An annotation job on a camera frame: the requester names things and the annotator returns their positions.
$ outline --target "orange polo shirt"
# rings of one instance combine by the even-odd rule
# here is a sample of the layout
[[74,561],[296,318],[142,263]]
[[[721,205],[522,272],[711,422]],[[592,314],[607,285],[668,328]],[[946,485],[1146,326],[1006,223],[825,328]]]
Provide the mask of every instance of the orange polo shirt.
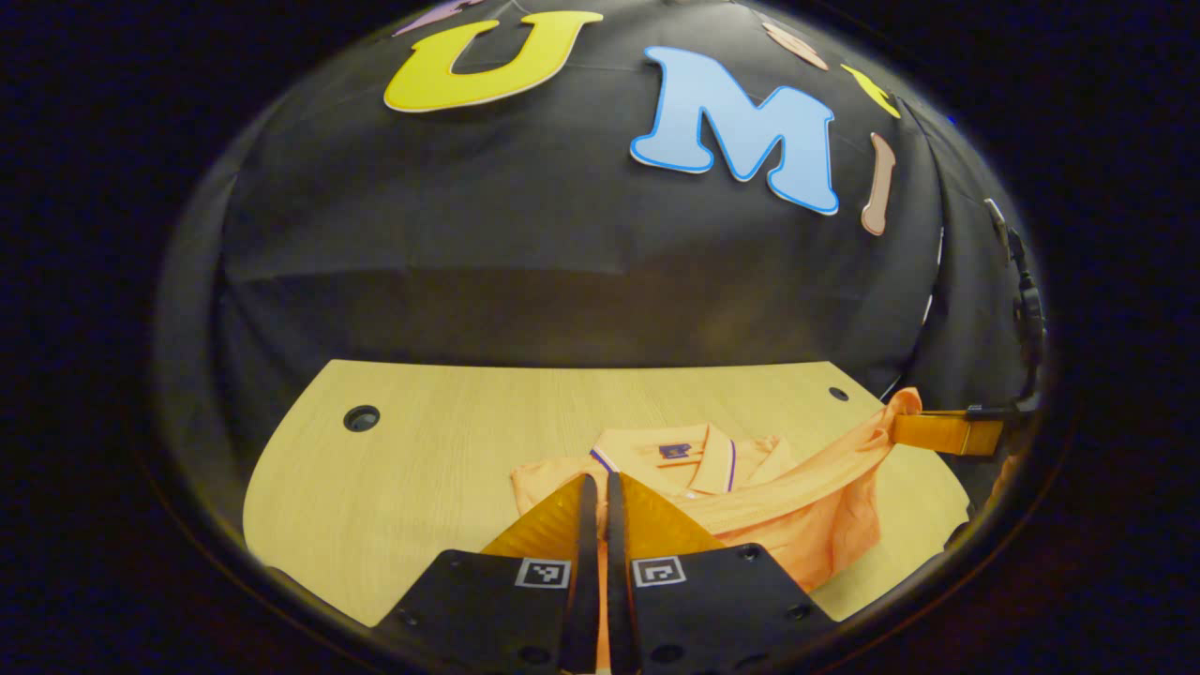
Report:
[[[734,441],[712,424],[610,429],[587,455],[517,467],[512,489],[524,514],[568,480],[589,473],[600,496],[602,533],[608,473],[629,473],[726,545],[762,544],[811,591],[878,542],[875,470],[894,446],[887,430],[896,414],[920,410],[917,390],[901,389],[886,407],[799,464],[778,436]],[[601,638],[607,643],[606,626]],[[601,655],[606,662],[607,650]]]

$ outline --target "yellow letter u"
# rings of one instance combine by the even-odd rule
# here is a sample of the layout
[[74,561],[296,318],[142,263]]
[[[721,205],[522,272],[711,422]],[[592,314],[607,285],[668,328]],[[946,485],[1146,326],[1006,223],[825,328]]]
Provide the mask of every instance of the yellow letter u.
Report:
[[539,12],[521,19],[533,24],[521,53],[498,68],[470,74],[450,72],[476,35],[499,25],[478,22],[431,35],[413,44],[415,54],[401,66],[383,100],[403,113],[478,106],[533,89],[562,70],[583,24],[602,20],[594,12]]

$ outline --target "purple collar stripe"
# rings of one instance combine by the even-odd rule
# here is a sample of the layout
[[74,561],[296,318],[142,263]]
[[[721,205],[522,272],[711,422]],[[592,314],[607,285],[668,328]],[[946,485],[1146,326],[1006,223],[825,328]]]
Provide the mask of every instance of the purple collar stripe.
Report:
[[730,438],[730,486],[725,489],[726,492],[733,491],[733,468],[738,465],[738,444]]
[[596,458],[596,461],[599,461],[601,466],[604,466],[605,468],[607,468],[608,473],[616,473],[617,472],[617,470],[614,470],[612,466],[608,466],[608,462],[606,462],[604,460],[604,456],[600,454],[600,450],[598,450],[595,448],[592,448],[592,456]]

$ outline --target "letter m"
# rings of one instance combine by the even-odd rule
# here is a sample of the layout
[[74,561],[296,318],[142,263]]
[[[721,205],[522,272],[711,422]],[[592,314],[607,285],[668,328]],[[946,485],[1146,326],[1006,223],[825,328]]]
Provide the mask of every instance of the letter m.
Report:
[[701,119],[707,117],[734,178],[754,178],[782,142],[784,159],[767,174],[772,192],[820,214],[838,213],[828,106],[780,86],[756,107],[733,76],[708,56],[673,47],[648,47],[646,55],[662,66],[662,90],[654,130],[630,144],[635,160],[686,173],[713,168],[713,153],[700,142]]

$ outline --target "table surface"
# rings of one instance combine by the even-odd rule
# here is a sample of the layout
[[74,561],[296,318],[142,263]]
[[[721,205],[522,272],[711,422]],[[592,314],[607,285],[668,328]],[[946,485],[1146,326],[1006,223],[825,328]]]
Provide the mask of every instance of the table surface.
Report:
[[[829,393],[848,394],[841,401]],[[343,425],[379,410],[364,432]],[[882,404],[829,363],[676,369],[506,369],[330,362],[254,467],[246,544],[314,595],[374,626],[445,549],[479,550],[517,518],[518,465],[584,455],[604,429],[713,423],[786,437],[797,461]],[[881,540],[812,592],[841,620],[894,587],[967,518],[935,453],[880,465]]]

